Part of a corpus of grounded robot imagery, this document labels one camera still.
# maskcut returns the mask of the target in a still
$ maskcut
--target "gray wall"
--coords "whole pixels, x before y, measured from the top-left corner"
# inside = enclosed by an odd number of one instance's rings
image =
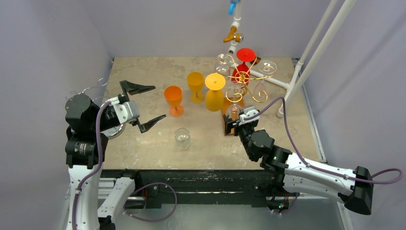
[[[111,56],[215,56],[233,21],[230,0],[84,0]],[[328,0],[244,0],[239,47],[299,58]]]
[[[55,230],[69,182],[65,96],[108,77],[111,60],[79,0],[1,1],[0,31],[1,229]]]
[[[405,40],[404,0],[359,0],[316,65],[306,88],[330,164],[406,171]],[[406,179],[376,185],[355,229],[405,229],[405,194]]]

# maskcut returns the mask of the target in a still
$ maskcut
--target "orange plastic cup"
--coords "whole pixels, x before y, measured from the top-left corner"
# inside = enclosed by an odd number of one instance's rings
[[[173,117],[180,117],[183,114],[182,89],[176,85],[169,86],[164,91],[166,102],[170,105],[169,113]]]

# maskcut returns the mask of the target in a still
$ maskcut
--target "brass valve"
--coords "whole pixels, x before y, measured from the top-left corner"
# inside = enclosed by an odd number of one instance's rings
[[[231,41],[236,41],[238,43],[242,42],[242,40],[244,39],[244,36],[242,34],[234,34],[235,32],[237,32],[237,27],[232,26],[230,33],[228,34],[228,36],[223,39],[223,42],[231,42]]]

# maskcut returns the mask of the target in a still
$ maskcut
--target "blue valve handle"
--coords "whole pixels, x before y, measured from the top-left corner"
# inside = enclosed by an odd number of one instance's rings
[[[234,8],[236,7],[236,5],[237,5],[237,3],[239,2],[240,0],[231,0],[230,1],[230,8],[228,8],[228,15],[233,15],[233,13],[234,13]]]

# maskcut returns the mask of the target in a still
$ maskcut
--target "glass cup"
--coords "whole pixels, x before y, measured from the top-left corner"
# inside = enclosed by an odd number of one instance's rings
[[[175,131],[175,140],[181,150],[186,150],[190,146],[190,132],[185,128]]]

